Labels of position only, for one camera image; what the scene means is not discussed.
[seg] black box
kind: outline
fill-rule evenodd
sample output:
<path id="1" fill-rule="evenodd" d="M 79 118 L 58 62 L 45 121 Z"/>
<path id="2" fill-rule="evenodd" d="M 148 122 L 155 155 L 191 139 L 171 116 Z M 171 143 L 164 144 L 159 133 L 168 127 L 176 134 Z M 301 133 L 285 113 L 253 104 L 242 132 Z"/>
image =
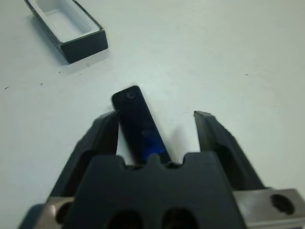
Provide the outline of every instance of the black box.
<path id="1" fill-rule="evenodd" d="M 25 0 L 68 63 L 108 48 L 103 27 L 75 0 Z"/>

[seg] black rectangular object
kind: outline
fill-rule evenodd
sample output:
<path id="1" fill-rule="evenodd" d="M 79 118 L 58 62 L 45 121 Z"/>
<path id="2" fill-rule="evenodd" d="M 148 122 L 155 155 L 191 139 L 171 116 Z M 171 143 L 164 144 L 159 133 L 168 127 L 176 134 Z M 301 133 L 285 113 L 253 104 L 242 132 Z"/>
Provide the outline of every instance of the black rectangular object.
<path id="1" fill-rule="evenodd" d="M 25 2 L 68 63 L 79 61 L 108 48 L 104 28 L 76 0 L 25 0 Z M 60 30 L 71 31 L 71 34 L 69 37 L 66 34 L 60 36 Z"/>
<path id="2" fill-rule="evenodd" d="M 136 214 L 141 225 L 117 228 L 174 228 L 167 225 L 172 211 L 193 218 L 190 222 L 182 214 L 177 221 L 184 227 L 179 228 L 246 228 L 218 158 L 210 151 L 188 153 L 180 167 L 166 167 L 153 155 L 137 170 L 126 167 L 120 156 L 94 157 L 62 229 L 113 229 L 118 214 L 126 216 L 118 222 Z"/>
<path id="3" fill-rule="evenodd" d="M 119 111 L 122 131 L 137 163 L 145 163 L 153 153 L 158 154 L 163 163 L 171 161 L 138 86 L 114 94 L 112 104 Z"/>

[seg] white table surface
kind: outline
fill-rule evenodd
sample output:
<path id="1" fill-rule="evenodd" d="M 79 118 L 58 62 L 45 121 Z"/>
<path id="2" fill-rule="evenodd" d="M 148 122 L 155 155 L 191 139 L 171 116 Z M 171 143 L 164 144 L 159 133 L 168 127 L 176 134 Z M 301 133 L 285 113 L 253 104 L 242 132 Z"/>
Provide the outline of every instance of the white table surface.
<path id="1" fill-rule="evenodd" d="M 0 3 L 1 229 L 45 201 L 111 95 L 133 84 L 175 160 L 199 150 L 193 111 L 210 112 L 267 186 L 305 197 L 305 1 L 81 3 L 109 49 L 71 65 L 23 1 Z"/>

